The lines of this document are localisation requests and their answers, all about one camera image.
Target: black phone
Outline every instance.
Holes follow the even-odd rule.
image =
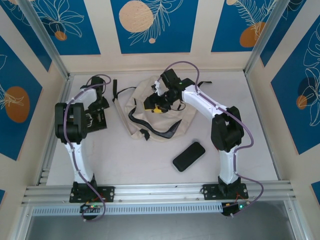
[[[172,163],[179,172],[183,172],[205,152],[206,150],[204,147],[196,141],[192,143],[186,150],[184,150],[179,156],[177,156]]]

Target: cable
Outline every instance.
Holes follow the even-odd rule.
[[[203,95],[201,92],[199,92],[199,89],[198,89],[198,81],[199,81],[199,77],[200,77],[200,71],[199,71],[199,68],[193,64],[192,62],[189,62],[189,61],[176,61],[172,64],[170,64],[165,70],[167,71],[170,67],[172,67],[173,65],[175,64],[180,64],[180,63],[185,63],[185,64],[189,64],[191,66],[193,66],[195,69],[196,69],[196,72],[197,72],[197,76],[196,76],[196,79],[195,79],[195,91],[199,94],[200,97],[202,97],[203,99],[207,100],[210,104],[212,104],[214,107],[216,107],[217,105],[211,101],[208,97],[206,97],[205,95]],[[256,183],[256,184],[259,184],[260,187],[261,187],[261,192],[260,194],[251,202],[251,204],[249,204],[247,207],[245,207],[244,209],[247,209],[249,206],[251,206],[252,204],[254,204],[256,201],[258,201],[258,199],[262,196],[262,194],[264,193],[264,186],[262,185],[261,182],[257,181],[257,180],[254,180],[254,179],[251,179],[251,178],[248,178],[248,177],[244,177],[240,174],[238,174],[237,172],[237,166],[236,166],[236,163],[237,163],[237,156],[236,156],[236,153],[241,150],[241,149],[247,149],[247,148],[251,148],[255,141],[254,141],[254,137],[252,136],[250,130],[247,128],[247,126],[242,122],[240,121],[238,118],[236,118],[234,115],[232,115],[231,113],[229,113],[228,111],[222,109],[221,107],[217,107],[218,110],[220,110],[221,112],[227,114],[229,117],[231,117],[232,119],[234,119],[238,124],[240,124],[244,129],[245,131],[248,133],[249,137],[250,137],[250,140],[251,140],[251,143],[249,145],[245,145],[245,146],[240,146],[240,147],[237,147],[234,152],[233,152],[233,171],[234,171],[234,174],[237,175],[239,178],[241,179],[245,179],[245,180],[248,180],[248,181],[251,181],[253,183]],[[238,215],[240,212],[242,212],[243,210],[233,214],[233,216],[236,216]]]
[[[96,74],[96,75],[94,75],[94,76],[90,77],[90,78],[89,78],[89,80],[86,82],[86,84],[85,84],[85,85],[87,85],[87,86],[88,86],[88,84],[89,84],[89,82],[91,81],[91,79],[92,79],[93,77],[98,77],[98,76],[104,76],[104,77],[107,77],[107,78],[109,78],[109,80],[110,80],[110,82],[111,82],[111,77],[109,77],[109,76],[108,76],[108,75],[106,75],[106,74],[100,73],[100,74]],[[106,83],[106,81],[103,79],[104,90],[103,90],[102,94],[104,94],[104,93],[105,93],[105,91],[106,91],[106,85],[107,85],[107,84],[109,84],[109,83]]]
[[[96,88],[96,87],[100,87],[100,86],[106,86],[108,84],[111,83],[111,78],[108,76],[108,75],[105,75],[105,74],[97,74],[97,75],[94,75],[92,77],[90,77],[90,79],[88,80],[88,82],[86,83],[88,85],[89,81],[93,78],[93,77],[97,77],[97,76],[105,76],[105,77],[108,77],[109,78],[109,81],[108,82],[105,82],[105,83],[100,83],[100,84],[95,84],[95,85],[92,85],[92,86],[89,86],[87,88],[83,88],[74,98],[71,99],[71,101],[69,101],[69,103],[66,105],[66,108],[65,108],[65,113],[64,113],[64,117],[63,117],[63,135],[64,135],[64,138],[66,140],[66,142],[69,144],[70,146],[70,149],[72,151],[72,161],[73,161],[73,165],[74,165],[74,168],[75,170],[78,172],[80,178],[85,182],[85,184],[87,184],[87,186],[98,196],[98,198],[100,199],[100,201],[102,202],[103,204],[103,213],[102,215],[100,215],[99,217],[95,218],[95,219],[91,219],[90,221],[96,221],[100,218],[102,218],[105,213],[106,213],[106,203],[104,201],[104,199],[102,198],[102,196],[97,192],[97,190],[95,190],[95,188],[84,178],[84,176],[81,174],[79,168],[78,168],[78,165],[77,165],[77,162],[76,162],[76,155],[75,155],[75,148],[73,146],[73,144],[70,142],[68,136],[67,136],[67,117],[68,117],[68,111],[69,111],[69,108],[70,108],[70,105],[76,100],[78,99],[84,92],[88,91],[89,89],[93,89],[93,88]],[[84,221],[86,221],[85,217],[84,217],[84,213],[86,211],[83,211],[82,214],[81,214],[81,217],[83,218]]]
[[[176,112],[180,112],[180,111],[182,111],[182,110],[185,110],[186,106],[187,106],[187,105],[186,105],[184,102],[180,101],[180,105],[179,105],[178,109],[171,109],[171,110],[172,110],[172,111],[176,111]]]
[[[195,79],[195,84],[196,85],[198,84],[199,77],[200,77],[200,71],[199,71],[199,68],[196,65],[194,65],[192,62],[189,62],[189,61],[176,61],[174,63],[171,63],[169,66],[167,66],[166,69],[163,72],[167,71],[169,68],[171,68],[173,65],[176,65],[176,64],[189,64],[189,65],[193,66],[195,68],[196,72],[197,72],[197,76],[196,76],[196,79]]]

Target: drawstring bag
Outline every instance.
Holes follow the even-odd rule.
[[[113,80],[113,102],[125,128],[133,139],[144,137],[146,140],[151,138],[155,141],[165,142],[177,138],[188,130],[195,117],[197,110],[179,100],[174,102],[171,110],[165,113],[145,110],[144,101],[154,93],[151,86],[155,84],[157,79],[157,76],[152,76],[140,82],[137,87],[128,87],[119,92],[117,92],[117,80]],[[162,81],[160,85],[162,89],[165,89]],[[123,112],[118,96],[128,89],[135,90],[125,105]],[[135,131],[131,131],[129,124],[134,127]]]

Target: white robotic arm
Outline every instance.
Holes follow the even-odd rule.
[[[202,95],[206,96],[208,99],[210,99],[212,102],[216,104],[216,106],[213,106],[211,103],[209,103],[206,99],[200,96]],[[200,113],[202,113],[210,122],[216,115],[221,115],[223,112],[219,110],[219,108],[223,110],[227,110],[227,107],[224,105],[221,105],[220,103],[214,101],[209,96],[207,96],[205,93],[203,93],[200,89],[198,89],[198,92],[196,91],[195,85],[190,85],[185,88],[185,90],[182,92],[182,99],[185,103],[192,105],[194,108],[196,108]],[[235,146],[229,151],[226,152],[224,150],[219,150],[219,156],[220,156],[220,174],[219,177],[221,180],[228,184],[232,184],[238,179],[238,176],[234,172],[234,150]]]
[[[241,120],[239,110],[235,106],[227,108],[214,101],[197,89],[189,78],[184,80],[178,78],[172,69],[165,71],[161,78],[168,90],[161,89],[159,82],[156,81],[152,86],[155,93],[144,101],[144,108],[151,110],[157,108],[165,113],[171,109],[175,101],[180,100],[192,105],[211,122],[211,141],[220,156],[218,188],[224,198],[233,198],[241,186],[241,180],[235,173],[234,156],[237,159],[235,148],[241,144],[244,130],[229,115]]]
[[[72,105],[77,104],[77,103],[82,103],[83,104],[83,108],[86,110],[88,109],[89,105],[94,103],[97,100],[97,92],[95,89],[89,89],[87,91],[85,91],[80,97],[78,97],[76,100],[74,100],[74,102],[72,103]],[[74,155],[75,155],[75,162],[76,165],[79,169],[79,171],[81,172],[81,175],[85,178],[85,180],[87,182],[91,182],[93,176],[94,176],[94,172],[89,164],[89,161],[87,159],[87,154],[86,154],[86,148],[84,147],[84,143],[85,142],[85,138],[82,139],[82,141],[78,144],[78,143],[73,143],[73,147],[74,147]],[[73,151],[71,150],[71,147],[69,144],[64,144],[64,146],[66,147],[70,159],[71,159],[71,163],[72,163],[72,167],[73,167],[73,172],[74,172],[74,182],[77,182],[79,184],[84,184],[85,181],[80,177],[79,175],[79,171],[77,171],[76,167],[75,167],[75,163],[73,161]]]

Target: metal grille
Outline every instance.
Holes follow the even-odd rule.
[[[77,216],[80,215],[77,206],[38,206],[33,209],[32,216]],[[221,203],[193,203],[193,204],[131,204],[107,205],[106,215],[134,215],[134,214],[191,214],[191,213],[221,213]],[[94,209],[86,215],[102,214],[103,208]]]

